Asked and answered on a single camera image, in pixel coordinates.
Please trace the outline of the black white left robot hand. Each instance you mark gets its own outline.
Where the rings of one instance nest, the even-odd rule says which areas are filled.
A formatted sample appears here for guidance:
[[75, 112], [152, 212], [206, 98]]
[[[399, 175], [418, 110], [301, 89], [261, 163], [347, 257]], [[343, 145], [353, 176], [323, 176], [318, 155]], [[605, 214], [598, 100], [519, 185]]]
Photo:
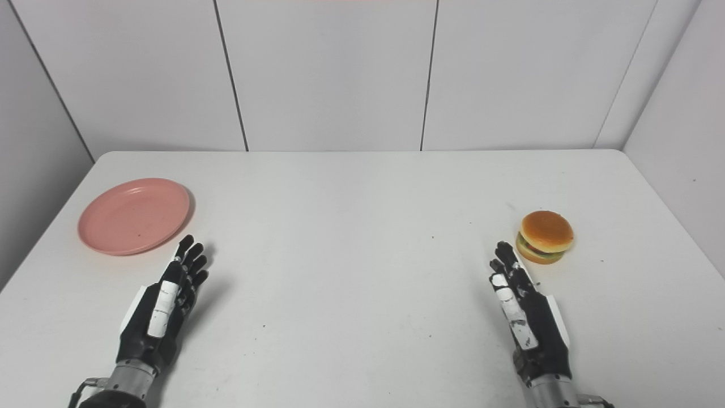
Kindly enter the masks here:
[[173, 363], [181, 328], [209, 277], [203, 251], [204, 245], [187, 235], [160, 279], [137, 292], [120, 331], [117, 363], [142, 363], [155, 376]]

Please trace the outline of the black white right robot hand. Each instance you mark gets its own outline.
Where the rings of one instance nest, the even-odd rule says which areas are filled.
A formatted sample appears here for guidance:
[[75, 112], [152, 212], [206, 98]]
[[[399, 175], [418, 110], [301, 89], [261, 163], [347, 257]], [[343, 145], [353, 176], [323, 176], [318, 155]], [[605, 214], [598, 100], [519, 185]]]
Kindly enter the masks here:
[[489, 282], [513, 336], [515, 371], [526, 385], [542, 376], [572, 379], [569, 346], [552, 297], [539, 292], [512, 245], [501, 241]]

